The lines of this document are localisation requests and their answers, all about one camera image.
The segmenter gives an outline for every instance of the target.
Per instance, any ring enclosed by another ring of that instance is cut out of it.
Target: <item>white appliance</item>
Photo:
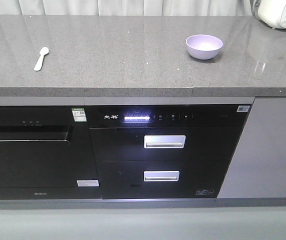
[[[286,29],[286,0],[256,0],[253,10],[270,27]]]

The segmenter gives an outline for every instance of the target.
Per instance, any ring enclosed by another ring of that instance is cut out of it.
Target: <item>glowing display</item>
[[[149,120],[149,116],[125,116],[124,120]]]

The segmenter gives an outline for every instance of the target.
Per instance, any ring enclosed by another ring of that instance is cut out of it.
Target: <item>small bowl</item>
[[[188,53],[196,59],[208,60],[215,57],[223,47],[221,39],[211,35],[193,35],[186,39]]]

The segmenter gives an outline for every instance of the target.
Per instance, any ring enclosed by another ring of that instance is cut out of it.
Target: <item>cabinet panel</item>
[[[286,198],[286,98],[257,98],[219,198]]]

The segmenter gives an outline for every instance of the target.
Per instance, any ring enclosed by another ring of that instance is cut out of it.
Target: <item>plastic spoon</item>
[[[44,56],[47,55],[48,53],[49,53],[48,47],[45,46],[41,49],[41,51],[39,52],[40,57],[39,57],[39,59],[36,63],[36,66],[34,68],[35,71],[39,71],[40,69],[42,69]]]

